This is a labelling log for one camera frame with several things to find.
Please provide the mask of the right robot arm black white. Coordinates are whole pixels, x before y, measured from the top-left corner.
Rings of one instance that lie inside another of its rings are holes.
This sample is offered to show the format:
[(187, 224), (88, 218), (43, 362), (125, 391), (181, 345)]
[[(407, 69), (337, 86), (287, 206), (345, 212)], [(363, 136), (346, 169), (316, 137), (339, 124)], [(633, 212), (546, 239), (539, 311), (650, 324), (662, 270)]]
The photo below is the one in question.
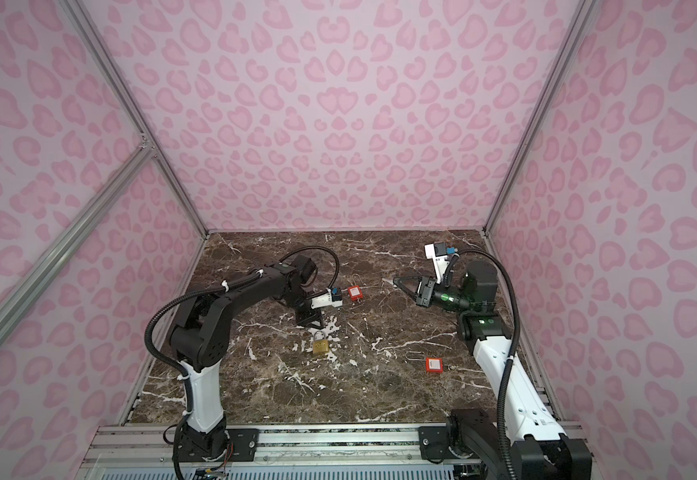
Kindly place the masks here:
[(444, 260), (438, 278), (401, 276), (393, 284), (423, 308), (456, 316), (458, 338), (486, 376), (496, 398), (493, 415), (478, 408), (450, 411), (440, 436), (422, 433), (420, 454), (431, 463), (465, 461), (473, 479), (589, 479), (593, 456), (549, 412), (518, 356), (521, 320), (505, 267), (478, 251), (460, 284), (458, 255)]

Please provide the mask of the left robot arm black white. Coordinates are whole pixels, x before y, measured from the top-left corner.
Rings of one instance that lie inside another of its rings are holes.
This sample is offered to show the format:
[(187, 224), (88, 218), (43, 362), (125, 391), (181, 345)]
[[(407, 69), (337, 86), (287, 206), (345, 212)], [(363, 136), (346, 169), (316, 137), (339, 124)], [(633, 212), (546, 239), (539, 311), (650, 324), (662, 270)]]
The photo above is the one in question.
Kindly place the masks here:
[(214, 291), (186, 295), (168, 333), (168, 346), (180, 366), (188, 411), (176, 428), (178, 455), (187, 460), (216, 460), (230, 453), (226, 414), (220, 395), (220, 362), (230, 348), (232, 321), (266, 300), (294, 312), (296, 325), (320, 328), (322, 306), (310, 289), (316, 262), (304, 255), (268, 264)]

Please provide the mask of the brass padlock silver shackle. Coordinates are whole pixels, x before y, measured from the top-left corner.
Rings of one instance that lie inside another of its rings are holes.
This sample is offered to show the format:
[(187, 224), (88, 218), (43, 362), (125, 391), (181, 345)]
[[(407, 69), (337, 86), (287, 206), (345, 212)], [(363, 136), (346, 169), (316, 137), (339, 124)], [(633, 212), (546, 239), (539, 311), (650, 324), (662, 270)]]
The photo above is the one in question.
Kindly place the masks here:
[(315, 356), (326, 355), (330, 352), (330, 342), (326, 338), (314, 339), (312, 341), (312, 354)]

